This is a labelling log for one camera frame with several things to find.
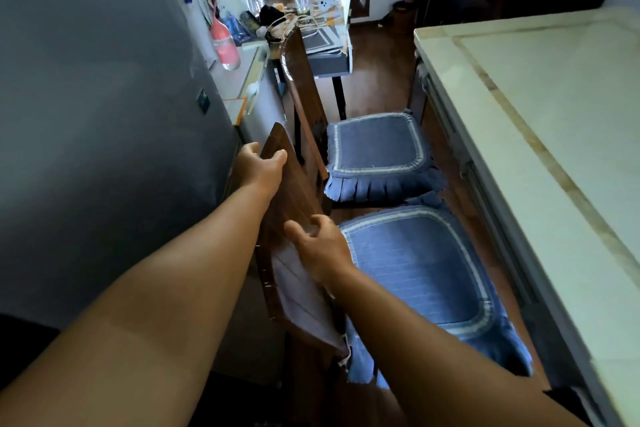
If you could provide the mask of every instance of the chair backrest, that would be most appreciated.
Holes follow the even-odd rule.
[[[345,357],[348,350],[333,322],[330,298],[309,277],[296,248],[284,236],[285,221],[295,220],[310,229],[311,215],[321,214],[322,209],[284,128],[276,123],[260,155],[271,158],[280,149],[288,154],[282,183],[260,224],[255,249],[267,309],[290,334]]]
[[[295,27],[283,41],[280,47],[280,63],[291,91],[296,113],[300,118],[300,126],[311,147],[311,154],[314,156],[320,176],[326,180],[329,177],[326,171],[328,121],[299,27]]]

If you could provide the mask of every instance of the seat cushion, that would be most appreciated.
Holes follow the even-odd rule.
[[[331,123],[327,137],[333,201],[402,201],[446,186],[409,110]]]
[[[404,206],[340,225],[356,266],[432,323],[516,375],[532,375],[531,355],[507,318],[460,222],[430,192]],[[373,359],[347,320],[348,379],[369,383]],[[380,387],[388,388],[379,373]]]

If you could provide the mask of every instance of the blue chair cover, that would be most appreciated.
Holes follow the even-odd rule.
[[[333,201],[402,201],[447,184],[409,110],[330,123],[327,137]]]
[[[516,375],[531,355],[460,222],[435,192],[340,225],[356,266],[422,316]],[[347,319],[348,380],[370,383],[374,362]],[[388,388],[378,373],[379,387]]]

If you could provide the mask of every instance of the gray refrigerator door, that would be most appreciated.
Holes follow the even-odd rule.
[[[220,203],[238,139],[177,0],[0,7],[0,313],[62,328]]]

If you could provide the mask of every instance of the clear glass cup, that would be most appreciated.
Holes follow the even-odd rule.
[[[309,8],[309,0],[294,0],[296,1],[296,11],[299,16],[308,16],[311,13]]]

